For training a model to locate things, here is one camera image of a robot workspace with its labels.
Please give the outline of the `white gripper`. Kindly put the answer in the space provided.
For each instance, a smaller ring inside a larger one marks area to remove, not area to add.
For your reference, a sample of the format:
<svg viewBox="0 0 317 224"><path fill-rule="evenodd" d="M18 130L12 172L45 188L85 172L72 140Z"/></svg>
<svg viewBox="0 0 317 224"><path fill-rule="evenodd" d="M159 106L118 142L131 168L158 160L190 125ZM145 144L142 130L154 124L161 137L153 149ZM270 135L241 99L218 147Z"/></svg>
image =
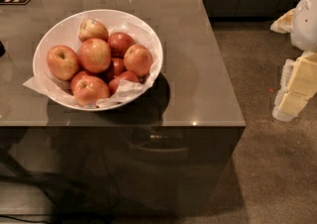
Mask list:
<svg viewBox="0 0 317 224"><path fill-rule="evenodd" d="M272 116L289 122L296 118L317 93L317 0L300 0L295 7L275 20L270 29L290 33L291 42L304 52L296 60L287 59L282 68Z"/></svg>

